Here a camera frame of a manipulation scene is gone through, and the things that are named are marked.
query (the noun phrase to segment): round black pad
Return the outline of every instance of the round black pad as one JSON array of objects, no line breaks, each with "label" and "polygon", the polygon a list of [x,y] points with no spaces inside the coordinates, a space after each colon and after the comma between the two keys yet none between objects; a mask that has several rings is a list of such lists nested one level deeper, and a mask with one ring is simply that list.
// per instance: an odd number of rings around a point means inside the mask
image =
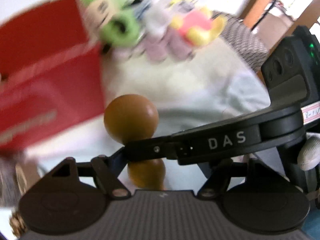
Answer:
[{"label": "round black pad", "polygon": [[302,225],[309,201],[294,186],[256,181],[240,184],[222,197],[222,209],[237,226],[260,234],[290,231]]},{"label": "round black pad", "polygon": [[19,210],[31,230],[63,235],[92,225],[105,212],[106,205],[107,200],[98,189],[79,181],[60,181],[60,185],[30,190],[20,200]]}]

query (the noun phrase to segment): pink plush toy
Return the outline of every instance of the pink plush toy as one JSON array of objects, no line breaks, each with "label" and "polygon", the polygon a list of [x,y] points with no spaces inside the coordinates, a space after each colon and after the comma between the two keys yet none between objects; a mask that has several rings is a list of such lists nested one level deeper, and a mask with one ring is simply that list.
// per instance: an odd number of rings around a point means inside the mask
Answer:
[{"label": "pink plush toy", "polygon": [[186,60],[193,57],[192,47],[180,36],[177,30],[169,27],[162,39],[156,40],[151,35],[146,35],[137,46],[133,48],[114,48],[113,58],[116,60],[128,60],[132,56],[140,56],[146,53],[151,61],[161,62],[168,53],[178,60]]}]

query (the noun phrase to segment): screw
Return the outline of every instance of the screw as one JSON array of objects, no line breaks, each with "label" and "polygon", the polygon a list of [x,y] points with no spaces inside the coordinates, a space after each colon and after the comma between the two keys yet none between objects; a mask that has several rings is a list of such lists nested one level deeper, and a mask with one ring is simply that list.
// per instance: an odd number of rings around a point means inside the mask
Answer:
[{"label": "screw", "polygon": [[295,187],[303,193],[303,189],[302,188],[300,188],[299,186],[295,186]]},{"label": "screw", "polygon": [[290,182],[289,178],[287,176],[282,176],[287,182]]},{"label": "screw", "polygon": [[156,147],[153,148],[153,150],[154,150],[155,153],[158,153],[158,152],[160,152],[160,147],[156,146]]},{"label": "screw", "polygon": [[129,195],[129,192],[124,188],[117,188],[112,191],[112,194],[115,197],[126,197]]},{"label": "screw", "polygon": [[202,197],[205,198],[212,198],[215,196],[215,192],[212,188],[205,188],[204,190],[202,190],[200,194]]}]

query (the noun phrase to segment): brass screw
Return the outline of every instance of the brass screw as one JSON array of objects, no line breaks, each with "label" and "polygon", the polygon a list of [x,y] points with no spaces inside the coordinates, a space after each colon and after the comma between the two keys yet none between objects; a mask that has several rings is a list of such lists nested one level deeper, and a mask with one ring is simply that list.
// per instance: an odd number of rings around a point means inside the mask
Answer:
[{"label": "brass screw", "polygon": [[159,152],[160,152],[160,147],[159,147],[159,146],[155,146],[155,147],[153,148],[153,151],[154,151],[155,153],[159,153]]},{"label": "brass screw", "polygon": [[9,219],[9,224],[12,228],[12,233],[17,238],[20,238],[28,231],[19,211],[12,212],[12,217]]},{"label": "brass screw", "polygon": [[112,194],[115,197],[126,197],[129,195],[129,192],[124,188],[117,188],[112,191]]},{"label": "brass screw", "polygon": [[201,196],[205,197],[205,198],[212,198],[215,196],[215,191],[211,188],[205,188],[202,192],[201,192]]}]

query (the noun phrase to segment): white glove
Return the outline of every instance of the white glove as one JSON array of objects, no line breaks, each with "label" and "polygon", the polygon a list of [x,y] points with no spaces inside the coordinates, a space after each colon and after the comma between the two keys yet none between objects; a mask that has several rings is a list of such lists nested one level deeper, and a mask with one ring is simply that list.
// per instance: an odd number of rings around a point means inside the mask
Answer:
[{"label": "white glove", "polygon": [[320,163],[320,134],[307,133],[307,141],[298,155],[298,166],[308,171]]}]

